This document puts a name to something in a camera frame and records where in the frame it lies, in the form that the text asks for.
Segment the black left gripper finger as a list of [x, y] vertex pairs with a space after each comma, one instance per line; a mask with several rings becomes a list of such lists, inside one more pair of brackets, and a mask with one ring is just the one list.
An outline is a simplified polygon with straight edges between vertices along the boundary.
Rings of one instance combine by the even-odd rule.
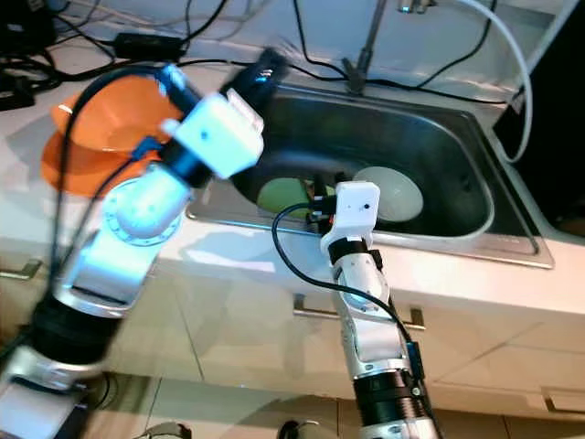
[[280, 80], [280, 54], [274, 48], [264, 48], [259, 57], [247, 63], [238, 74], [248, 74], [252, 83], [271, 83]]
[[247, 93], [272, 91], [288, 75], [284, 56], [261, 56], [247, 67]]

